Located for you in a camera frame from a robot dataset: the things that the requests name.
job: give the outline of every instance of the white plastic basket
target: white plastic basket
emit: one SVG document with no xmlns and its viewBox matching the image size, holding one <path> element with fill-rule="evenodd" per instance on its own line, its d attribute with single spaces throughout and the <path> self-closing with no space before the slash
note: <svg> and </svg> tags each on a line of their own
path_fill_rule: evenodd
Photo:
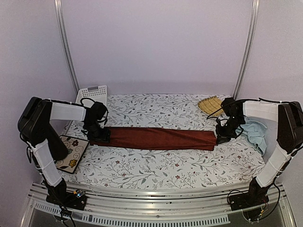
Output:
<svg viewBox="0 0 303 227">
<path fill-rule="evenodd" d="M 107 105 L 107 86 L 102 85 L 98 87 L 89 87 L 80 89 L 77 95 L 76 103 L 81 104 L 80 100 L 82 98 L 91 98 L 94 101 L 101 102 L 105 106 Z M 93 102 L 87 99 L 83 101 L 84 106 L 91 107 Z"/>
</svg>

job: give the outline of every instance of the light blue cloth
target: light blue cloth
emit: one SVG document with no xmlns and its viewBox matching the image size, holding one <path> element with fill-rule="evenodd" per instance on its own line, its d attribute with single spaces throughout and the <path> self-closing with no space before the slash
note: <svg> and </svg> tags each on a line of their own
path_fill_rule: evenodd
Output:
<svg viewBox="0 0 303 227">
<path fill-rule="evenodd" d="M 246 120 L 246 124 L 242 124 L 244 129 L 243 133 L 247 136 L 248 141 L 255 146 L 255 149 L 263 156 L 265 154 L 267 145 L 264 139 L 267 127 L 261 122 L 254 120 Z M 242 129 L 238 128 L 237 133 L 240 133 Z"/>
</svg>

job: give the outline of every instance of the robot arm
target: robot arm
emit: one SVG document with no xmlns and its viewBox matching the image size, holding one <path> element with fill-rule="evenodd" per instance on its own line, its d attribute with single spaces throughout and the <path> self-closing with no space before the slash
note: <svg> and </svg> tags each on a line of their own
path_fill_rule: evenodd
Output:
<svg viewBox="0 0 303 227">
<path fill-rule="evenodd" d="M 263 170 L 250 182 L 248 193 L 230 197 L 232 210 L 260 205 L 268 201 L 267 190 L 274 183 L 297 153 L 303 143 L 303 114 L 298 102 L 268 103 L 261 101 L 222 102 L 224 112 L 230 118 L 221 125 L 217 120 L 217 143 L 236 138 L 235 130 L 245 124 L 244 116 L 258 117 L 278 123 L 277 145 Z"/>
<path fill-rule="evenodd" d="M 79 104 L 33 97 L 27 104 L 18 121 L 18 130 L 21 139 L 28 144 L 33 154 L 37 169 L 46 181 L 49 189 L 47 201 L 58 205 L 68 202 L 70 207 L 80 207 L 80 210 L 85 206 L 84 200 L 80 201 L 80 206 L 74 206 L 77 199 L 66 192 L 66 183 L 56 169 L 54 160 L 66 158 L 68 150 L 50 125 L 50 121 L 83 121 L 83 128 L 88 131 L 88 139 L 109 142 L 110 131 L 102 129 L 99 125 L 100 121 L 104 121 L 102 119 L 106 112 L 107 108 L 99 102 L 95 102 L 91 108 L 86 108 Z"/>
</svg>

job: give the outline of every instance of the red cloth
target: red cloth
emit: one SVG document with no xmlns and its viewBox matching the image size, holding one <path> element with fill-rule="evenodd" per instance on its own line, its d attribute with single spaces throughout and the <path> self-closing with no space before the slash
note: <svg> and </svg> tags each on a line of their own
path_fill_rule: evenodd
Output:
<svg viewBox="0 0 303 227">
<path fill-rule="evenodd" d="M 175 130 L 163 128 L 108 127 L 110 143 L 91 140 L 91 145 L 144 150 L 214 150 L 213 131 Z"/>
</svg>

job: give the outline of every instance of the woven basket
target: woven basket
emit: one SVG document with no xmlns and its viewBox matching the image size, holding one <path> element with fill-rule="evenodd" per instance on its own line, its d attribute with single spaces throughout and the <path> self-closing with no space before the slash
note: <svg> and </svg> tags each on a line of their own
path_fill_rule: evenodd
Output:
<svg viewBox="0 0 303 227">
<path fill-rule="evenodd" d="M 217 96 L 212 96 L 212 97 L 205 98 L 205 99 L 201 100 L 200 102 L 198 102 L 198 106 L 204 113 L 206 113 L 207 115 L 210 115 L 213 112 L 215 112 L 216 110 L 221 108 L 221 103 L 222 103 L 222 101 L 219 98 L 217 98 Z M 213 114 L 213 116 L 219 116 L 222 113 L 223 113 L 223 110 L 220 110 L 220 111 L 216 112 L 215 114 Z"/>
</svg>

